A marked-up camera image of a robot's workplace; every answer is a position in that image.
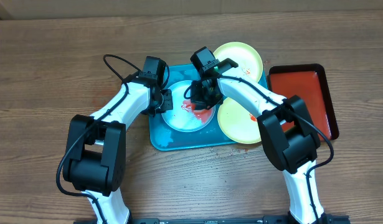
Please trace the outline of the yellow plate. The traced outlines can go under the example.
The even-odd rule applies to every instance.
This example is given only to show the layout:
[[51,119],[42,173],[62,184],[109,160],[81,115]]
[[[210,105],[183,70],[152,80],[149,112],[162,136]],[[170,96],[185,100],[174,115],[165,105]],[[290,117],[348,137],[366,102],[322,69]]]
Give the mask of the yellow plate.
[[244,74],[259,82],[263,74],[263,62],[259,53],[243,42],[228,42],[214,50],[215,58],[220,61],[230,58],[238,63]]
[[222,132],[231,140],[241,144],[261,141],[256,117],[231,98],[220,105],[217,119]]

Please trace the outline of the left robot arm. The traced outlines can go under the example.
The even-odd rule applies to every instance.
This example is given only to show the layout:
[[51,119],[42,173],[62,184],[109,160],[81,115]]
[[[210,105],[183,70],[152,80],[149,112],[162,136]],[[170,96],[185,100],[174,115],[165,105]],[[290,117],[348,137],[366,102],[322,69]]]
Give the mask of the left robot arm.
[[139,114],[153,117],[173,109],[166,88],[169,74],[165,61],[148,56],[143,68],[120,78],[119,92],[103,108],[70,121],[56,184],[65,195],[87,198],[97,216],[95,223],[131,223],[120,190],[126,131]]

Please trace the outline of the red sponge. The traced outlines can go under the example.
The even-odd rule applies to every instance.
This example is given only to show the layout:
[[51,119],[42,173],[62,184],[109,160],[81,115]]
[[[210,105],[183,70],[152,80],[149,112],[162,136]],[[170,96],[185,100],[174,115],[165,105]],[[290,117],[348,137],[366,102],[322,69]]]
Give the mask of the red sponge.
[[211,108],[209,110],[197,110],[196,105],[190,100],[184,100],[182,102],[181,108],[191,114],[194,118],[199,120],[202,124],[207,123],[214,115],[215,109]]

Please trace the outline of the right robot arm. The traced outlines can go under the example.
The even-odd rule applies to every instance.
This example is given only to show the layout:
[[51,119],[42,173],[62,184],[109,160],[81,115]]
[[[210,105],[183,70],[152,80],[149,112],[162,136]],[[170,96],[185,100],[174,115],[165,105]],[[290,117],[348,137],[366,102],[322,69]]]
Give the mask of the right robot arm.
[[321,223],[314,170],[322,132],[313,125],[305,102],[267,90],[238,70],[233,60],[218,60],[203,47],[191,62],[200,75],[184,93],[195,110],[209,110],[227,97],[256,117],[263,150],[283,172],[290,196],[290,215],[298,223]]

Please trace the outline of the light blue plate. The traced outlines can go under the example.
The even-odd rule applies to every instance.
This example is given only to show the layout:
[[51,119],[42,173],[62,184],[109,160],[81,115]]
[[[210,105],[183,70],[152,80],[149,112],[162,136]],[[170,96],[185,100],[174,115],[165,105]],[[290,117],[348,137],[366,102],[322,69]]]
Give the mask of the light blue plate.
[[185,99],[184,92],[191,85],[191,80],[174,83],[169,87],[172,91],[173,109],[162,114],[163,120],[170,128],[180,132],[194,132],[207,126],[213,117],[205,124],[194,118],[191,114],[181,108]]

